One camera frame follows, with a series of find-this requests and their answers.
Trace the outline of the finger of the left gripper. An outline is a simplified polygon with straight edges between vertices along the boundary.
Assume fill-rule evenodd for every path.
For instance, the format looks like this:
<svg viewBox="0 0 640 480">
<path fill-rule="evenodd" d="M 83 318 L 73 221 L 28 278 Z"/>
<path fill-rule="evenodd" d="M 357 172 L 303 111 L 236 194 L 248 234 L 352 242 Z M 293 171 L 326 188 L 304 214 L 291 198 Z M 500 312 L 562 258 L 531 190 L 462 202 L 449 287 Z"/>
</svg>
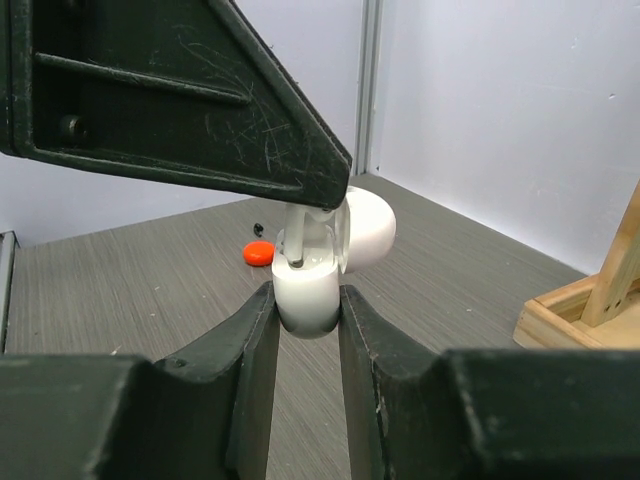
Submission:
<svg viewBox="0 0 640 480">
<path fill-rule="evenodd" d="M 322 209 L 352 158 L 232 1 L 5 1 L 1 149 Z"/>
</svg>

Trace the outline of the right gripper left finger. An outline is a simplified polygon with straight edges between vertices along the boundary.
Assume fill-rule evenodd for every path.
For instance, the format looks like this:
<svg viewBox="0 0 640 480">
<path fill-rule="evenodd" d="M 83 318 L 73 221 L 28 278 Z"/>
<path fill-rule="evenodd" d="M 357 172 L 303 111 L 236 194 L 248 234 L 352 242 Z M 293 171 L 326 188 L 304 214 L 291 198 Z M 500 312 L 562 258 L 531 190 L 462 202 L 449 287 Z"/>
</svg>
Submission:
<svg viewBox="0 0 640 480">
<path fill-rule="evenodd" d="M 262 479 L 279 320 L 271 283 L 159 361 L 5 355 L 5 479 Z"/>
</svg>

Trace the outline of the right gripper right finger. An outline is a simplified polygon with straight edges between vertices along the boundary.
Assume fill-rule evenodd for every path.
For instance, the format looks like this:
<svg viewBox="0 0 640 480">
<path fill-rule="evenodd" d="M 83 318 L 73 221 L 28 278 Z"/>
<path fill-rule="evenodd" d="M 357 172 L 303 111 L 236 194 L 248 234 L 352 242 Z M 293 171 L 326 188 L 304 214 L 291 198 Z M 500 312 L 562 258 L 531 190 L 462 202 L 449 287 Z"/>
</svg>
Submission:
<svg viewBox="0 0 640 480">
<path fill-rule="evenodd" d="M 435 353 L 353 286 L 338 335 L 355 479 L 635 479 L 639 355 Z"/>
</svg>

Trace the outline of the white earbud charging case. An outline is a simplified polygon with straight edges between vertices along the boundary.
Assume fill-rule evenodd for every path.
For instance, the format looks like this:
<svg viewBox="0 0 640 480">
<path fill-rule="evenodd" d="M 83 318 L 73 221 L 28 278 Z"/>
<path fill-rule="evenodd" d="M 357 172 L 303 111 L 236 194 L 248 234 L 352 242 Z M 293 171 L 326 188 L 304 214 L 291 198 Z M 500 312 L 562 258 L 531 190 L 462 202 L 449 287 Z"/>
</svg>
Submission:
<svg viewBox="0 0 640 480">
<path fill-rule="evenodd" d="M 350 186 L 335 210 L 309 207 L 304 265 L 292 268 L 276 240 L 272 277 L 283 327 L 302 339 L 334 330 L 340 311 L 340 277 L 381 261 L 396 235 L 392 207 L 377 194 Z"/>
</svg>

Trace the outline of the white earbud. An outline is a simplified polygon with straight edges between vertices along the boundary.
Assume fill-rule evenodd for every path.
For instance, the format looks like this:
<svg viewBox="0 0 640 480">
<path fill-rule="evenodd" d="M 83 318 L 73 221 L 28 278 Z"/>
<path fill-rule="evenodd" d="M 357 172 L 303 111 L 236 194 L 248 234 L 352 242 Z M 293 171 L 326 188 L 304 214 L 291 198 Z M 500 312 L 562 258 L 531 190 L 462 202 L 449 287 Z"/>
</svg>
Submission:
<svg viewBox="0 0 640 480">
<path fill-rule="evenodd" d="M 307 231 L 308 208 L 287 204 L 283 230 L 283 254 L 292 268 L 304 265 L 304 241 Z"/>
</svg>

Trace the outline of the orange earbud charging case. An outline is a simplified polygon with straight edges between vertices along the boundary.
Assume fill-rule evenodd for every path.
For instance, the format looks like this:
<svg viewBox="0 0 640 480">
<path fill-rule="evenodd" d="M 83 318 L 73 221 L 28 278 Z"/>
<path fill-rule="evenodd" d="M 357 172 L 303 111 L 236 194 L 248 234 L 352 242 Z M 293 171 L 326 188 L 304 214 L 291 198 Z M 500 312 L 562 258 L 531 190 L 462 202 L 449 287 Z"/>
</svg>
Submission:
<svg viewBox="0 0 640 480">
<path fill-rule="evenodd" d="M 243 259 L 252 267 L 266 267 L 272 264 L 275 246 L 267 241 L 253 241 L 243 249 Z"/>
</svg>

